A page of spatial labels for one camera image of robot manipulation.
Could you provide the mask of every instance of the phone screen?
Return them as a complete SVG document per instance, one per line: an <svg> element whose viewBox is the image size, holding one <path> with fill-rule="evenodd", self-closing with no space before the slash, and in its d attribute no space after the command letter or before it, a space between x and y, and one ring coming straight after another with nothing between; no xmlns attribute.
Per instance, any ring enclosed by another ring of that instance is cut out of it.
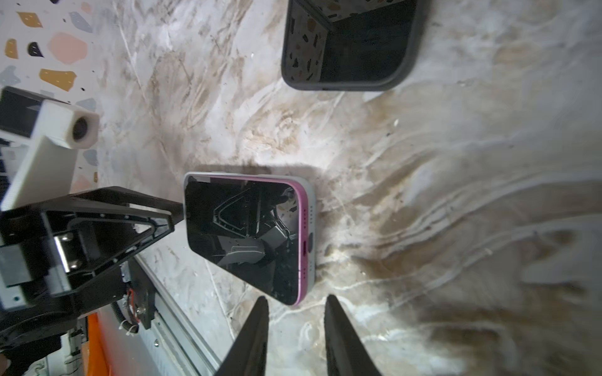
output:
<svg viewBox="0 0 602 376"><path fill-rule="evenodd" d="M284 79L293 86L386 79L406 56L417 4L418 0L291 0Z"/></svg>
<svg viewBox="0 0 602 376"><path fill-rule="evenodd" d="M284 183L189 176L188 245L285 303L299 289L299 203Z"/></svg>

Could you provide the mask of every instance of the brown marble pattern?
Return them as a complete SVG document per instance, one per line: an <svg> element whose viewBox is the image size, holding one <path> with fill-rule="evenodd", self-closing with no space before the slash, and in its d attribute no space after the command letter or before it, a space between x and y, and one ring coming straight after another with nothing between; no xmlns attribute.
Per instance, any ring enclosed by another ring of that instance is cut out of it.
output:
<svg viewBox="0 0 602 376"><path fill-rule="evenodd" d="M270 301L270 375L325 374L329 293L384 375L600 372L602 2L434 0L385 93L287 87L286 7L95 5L99 182L171 199L192 170L314 184L317 285ZM258 291L181 227L144 256L224 357Z"/></svg>

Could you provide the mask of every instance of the black phone case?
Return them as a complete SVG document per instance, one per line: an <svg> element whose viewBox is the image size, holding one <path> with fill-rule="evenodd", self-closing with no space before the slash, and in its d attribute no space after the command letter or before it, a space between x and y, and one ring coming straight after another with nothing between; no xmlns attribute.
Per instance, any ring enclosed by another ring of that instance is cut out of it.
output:
<svg viewBox="0 0 602 376"><path fill-rule="evenodd" d="M291 20L293 4L295 2L300 4L303 7L303 9L310 15L310 17L318 19L318 22L321 19L325 20L324 24L328 22L327 19L324 18L324 15L319 10L315 9L315 7L312 4L310 4L308 0L289 0L287 10L287 23L285 27L284 46L282 48L281 74L284 81L290 87L293 87L297 90L385 91L398 85L411 72L416 61L416 57L418 55L418 47L420 44L420 38L424 30L424 24L428 13L427 11L430 5L430 0L417 1L414 19L412 21L411 30L408 38L408 45L405 50L404 57L392 74L388 75L383 79L378 80L331 82L308 82L305 79L295 80L294 77L292 77L291 75L287 75L286 73L287 59L292 58L288 56L288 54L290 54L288 44L290 39L289 34L291 33L291 27L294 27L294 25L292 25Z"/></svg>

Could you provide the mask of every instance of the marble surface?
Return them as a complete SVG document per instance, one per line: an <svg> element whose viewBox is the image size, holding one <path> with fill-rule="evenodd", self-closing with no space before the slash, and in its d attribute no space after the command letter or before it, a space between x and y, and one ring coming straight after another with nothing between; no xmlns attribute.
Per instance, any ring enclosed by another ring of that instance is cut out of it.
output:
<svg viewBox="0 0 602 376"><path fill-rule="evenodd" d="M287 87L286 7L99 2L99 183L175 200L194 170L315 186L317 284L270 300L269 375L326 373L327 294L383 375L600 372L602 2L434 0L384 93ZM258 291L181 225L144 256L223 358Z"/></svg>

